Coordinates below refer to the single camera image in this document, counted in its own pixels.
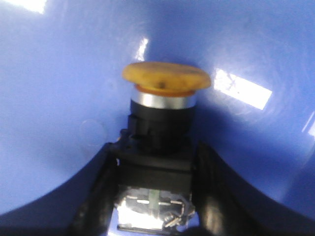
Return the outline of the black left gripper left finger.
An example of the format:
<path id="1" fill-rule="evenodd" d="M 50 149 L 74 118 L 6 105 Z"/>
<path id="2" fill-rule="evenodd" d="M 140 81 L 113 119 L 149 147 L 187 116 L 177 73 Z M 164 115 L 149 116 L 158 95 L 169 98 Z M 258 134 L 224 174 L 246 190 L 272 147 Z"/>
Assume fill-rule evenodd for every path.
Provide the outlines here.
<path id="1" fill-rule="evenodd" d="M 117 191 L 110 145 L 39 199 L 0 217 L 2 236 L 100 236 L 109 229 Z"/>

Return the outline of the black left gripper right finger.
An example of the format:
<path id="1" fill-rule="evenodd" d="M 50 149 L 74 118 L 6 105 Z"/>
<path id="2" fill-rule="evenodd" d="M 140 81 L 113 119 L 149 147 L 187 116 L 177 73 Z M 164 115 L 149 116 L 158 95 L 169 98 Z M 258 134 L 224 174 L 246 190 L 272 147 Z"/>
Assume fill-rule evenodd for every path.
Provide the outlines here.
<path id="1" fill-rule="evenodd" d="M 196 147 L 193 203 L 207 236 L 313 236 L 314 220 L 272 200 L 204 142 Z"/>

